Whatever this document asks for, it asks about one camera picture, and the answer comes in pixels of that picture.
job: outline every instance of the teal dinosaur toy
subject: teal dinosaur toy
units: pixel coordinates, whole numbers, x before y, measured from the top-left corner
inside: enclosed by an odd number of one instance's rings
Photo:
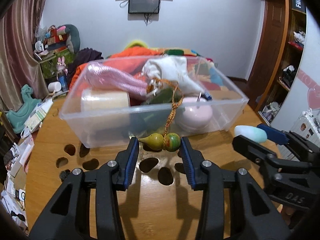
[[[25,84],[21,88],[21,96],[24,104],[20,107],[20,109],[15,112],[10,110],[6,113],[6,116],[9,122],[12,125],[13,131],[15,133],[21,133],[24,129],[24,122],[27,120],[32,110],[36,107],[38,103],[41,103],[40,99],[35,99],[31,97],[33,93],[33,89]]]

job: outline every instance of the white and mint object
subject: white and mint object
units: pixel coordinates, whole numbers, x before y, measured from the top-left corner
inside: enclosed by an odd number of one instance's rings
[[[263,143],[268,139],[267,133],[264,130],[250,125],[237,125],[234,132],[235,137],[242,135],[256,143]]]

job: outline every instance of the wooden table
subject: wooden table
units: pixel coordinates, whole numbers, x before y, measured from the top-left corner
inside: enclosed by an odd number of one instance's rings
[[[26,184],[26,211],[28,225],[31,229],[37,217],[61,185],[59,174],[65,169],[82,168],[82,164],[93,158],[99,160],[99,167],[115,158],[126,146],[90,149],[89,153],[79,156],[81,142],[67,123],[58,117],[62,99],[54,102],[44,120],[35,141]],[[234,126],[229,131],[217,131],[189,137],[194,149],[200,150],[204,158],[211,160],[221,168],[237,170],[246,168],[263,186],[262,177],[257,166],[235,152],[231,142],[236,125],[256,126],[260,123],[249,106],[246,106]],[[76,147],[73,156],[64,148],[72,144]],[[265,147],[278,152],[276,145],[267,141]],[[57,168],[58,158],[65,157],[68,163]],[[159,159],[159,163],[148,173],[139,170],[139,163],[150,157]],[[122,225],[126,239],[194,239],[200,215],[202,192],[192,191],[186,176],[177,172],[175,163],[182,160],[176,153],[162,151],[146,152],[141,148],[132,185],[127,192],[118,192],[118,202]],[[173,184],[164,186],[158,181],[158,171],[168,167],[174,177]],[[90,235],[97,237],[95,227],[95,190],[90,198]],[[225,236],[229,233],[228,198],[225,198]]]

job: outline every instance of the plastic storage box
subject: plastic storage box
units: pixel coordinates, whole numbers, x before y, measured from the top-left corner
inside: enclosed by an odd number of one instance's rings
[[[99,61],[103,65],[113,66],[132,64],[133,72],[141,72],[143,65],[150,58],[158,56],[124,57]],[[180,136],[229,130],[241,114],[248,98],[236,85],[216,69],[212,62],[203,57],[187,57],[188,76],[205,88],[212,96],[212,101],[183,103],[176,112],[175,121],[169,132]],[[105,147],[125,145],[132,136],[138,138],[154,132],[162,133],[171,104],[143,105],[122,108],[101,108],[88,110],[83,108],[83,95],[93,89],[86,79],[88,68],[85,68],[60,110],[59,116],[66,120],[70,128],[87,147]],[[186,107],[209,106],[212,118],[202,130],[183,129],[176,121]]]

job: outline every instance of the white suitcase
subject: white suitcase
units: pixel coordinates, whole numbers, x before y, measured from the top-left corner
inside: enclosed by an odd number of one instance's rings
[[[320,147],[320,133],[318,127],[314,122],[314,117],[311,111],[303,111],[298,120],[290,129],[298,135],[306,138],[308,141]],[[299,161],[286,147],[278,145],[282,158],[287,160]]]

